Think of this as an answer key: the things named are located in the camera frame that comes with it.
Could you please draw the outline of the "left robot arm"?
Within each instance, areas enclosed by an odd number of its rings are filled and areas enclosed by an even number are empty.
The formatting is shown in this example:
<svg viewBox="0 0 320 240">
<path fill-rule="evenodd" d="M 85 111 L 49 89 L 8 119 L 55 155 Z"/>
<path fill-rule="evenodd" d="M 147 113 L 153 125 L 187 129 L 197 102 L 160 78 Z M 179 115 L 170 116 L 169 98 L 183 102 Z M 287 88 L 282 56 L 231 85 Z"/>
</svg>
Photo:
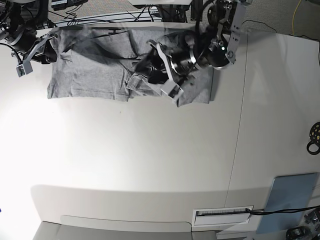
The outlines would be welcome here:
<svg viewBox="0 0 320 240">
<path fill-rule="evenodd" d="M 151 50 L 135 66 L 135 73 L 152 84 L 173 79 L 181 85 L 192 72 L 222 69 L 236 61 L 241 25 L 250 0 L 208 0 L 200 9 L 194 29 L 173 32 L 176 47 L 149 40 Z"/>
</svg>

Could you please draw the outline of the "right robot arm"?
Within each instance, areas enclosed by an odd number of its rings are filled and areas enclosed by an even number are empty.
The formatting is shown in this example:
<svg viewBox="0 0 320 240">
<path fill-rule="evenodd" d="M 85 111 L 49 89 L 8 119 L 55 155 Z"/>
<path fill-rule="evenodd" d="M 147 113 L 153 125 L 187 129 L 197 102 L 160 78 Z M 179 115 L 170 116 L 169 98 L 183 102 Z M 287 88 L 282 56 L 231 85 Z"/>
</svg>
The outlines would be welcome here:
<svg viewBox="0 0 320 240">
<path fill-rule="evenodd" d="M 11 49 L 21 65 L 44 39 L 37 30 L 57 25 L 48 18 L 48 0 L 2 0 L 0 2 L 0 44 Z"/>
</svg>

